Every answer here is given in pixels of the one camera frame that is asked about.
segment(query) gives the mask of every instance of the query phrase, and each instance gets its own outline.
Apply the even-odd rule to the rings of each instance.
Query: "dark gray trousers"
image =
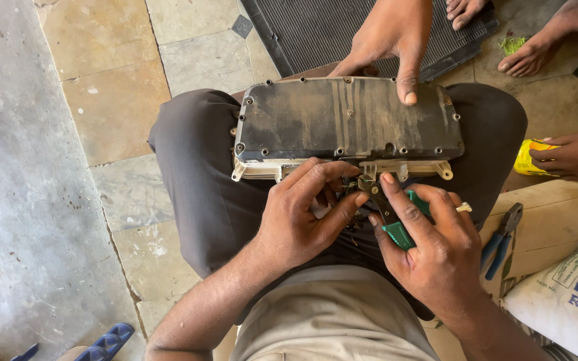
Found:
[[[458,193],[472,206],[472,220],[480,228],[512,169],[527,119],[519,102],[494,87],[457,84],[447,89],[461,115],[465,154],[450,161],[452,180],[430,176],[416,181]],[[160,106],[149,135],[173,203],[182,256],[202,278],[227,263],[256,235],[267,193],[275,184],[273,180],[231,180],[229,149],[234,138],[229,130],[237,126],[239,108],[233,97],[221,91],[180,94]],[[334,264],[369,268],[402,290],[385,266],[371,224],[365,223],[353,234],[355,242],[343,231],[333,245],[258,296],[299,270]]]

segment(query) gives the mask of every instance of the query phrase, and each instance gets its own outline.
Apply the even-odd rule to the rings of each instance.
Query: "hand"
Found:
[[[482,302],[480,296],[487,295],[478,279],[481,241],[469,213],[456,211],[459,196],[426,185],[408,187],[429,203],[433,226],[391,174],[381,174],[380,184],[417,245],[408,251],[399,248],[382,230],[380,215],[371,213],[369,220],[389,272],[441,319]]]
[[[286,272],[302,265],[329,247],[351,221],[369,195],[355,192],[344,197],[323,218],[309,211],[311,201],[325,189],[336,189],[342,176],[356,176],[360,170],[344,162],[311,158],[269,191],[260,230],[249,246],[269,265]]]
[[[330,77],[344,77],[373,61],[398,56],[398,98],[416,104],[418,73],[431,29],[430,0],[377,0],[351,42],[351,53]]]
[[[530,149],[532,164],[567,181],[578,179],[578,133],[558,138],[546,138],[543,143],[560,145],[547,150]]]

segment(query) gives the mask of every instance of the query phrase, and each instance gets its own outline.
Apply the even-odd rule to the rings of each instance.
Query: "beige shirt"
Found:
[[[237,334],[230,361],[432,361],[405,298],[363,267],[313,267],[262,297]]]

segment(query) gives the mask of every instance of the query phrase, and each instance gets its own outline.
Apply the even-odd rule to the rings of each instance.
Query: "bare foot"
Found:
[[[448,20],[452,22],[454,30],[461,29],[472,20],[488,0],[447,0]]]
[[[536,74],[554,57],[563,37],[574,31],[578,31],[578,0],[568,0],[541,31],[516,53],[505,57],[498,64],[498,70],[519,78]]]

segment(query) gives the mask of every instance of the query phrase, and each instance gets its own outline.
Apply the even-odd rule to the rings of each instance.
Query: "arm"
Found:
[[[418,73],[431,31],[431,0],[377,0],[330,77],[352,75],[372,62],[398,56],[398,98],[416,104]]]
[[[370,215],[385,264],[407,291],[424,303],[461,341],[471,358],[486,361],[549,360],[489,299],[479,283],[480,237],[467,212],[456,211],[455,193],[426,185],[410,189],[429,203],[432,225],[389,173],[381,186],[417,247],[404,251]]]
[[[548,150],[530,149],[534,166],[552,175],[559,175],[567,181],[578,180],[578,133],[546,138],[543,142],[560,147]]]
[[[274,186],[256,237],[169,311],[149,340],[145,360],[211,360],[212,350],[249,300],[329,247],[367,201],[366,193],[357,192],[321,219],[309,212],[313,199],[335,202],[332,193],[342,184],[341,177],[359,172],[346,162],[312,158]]]

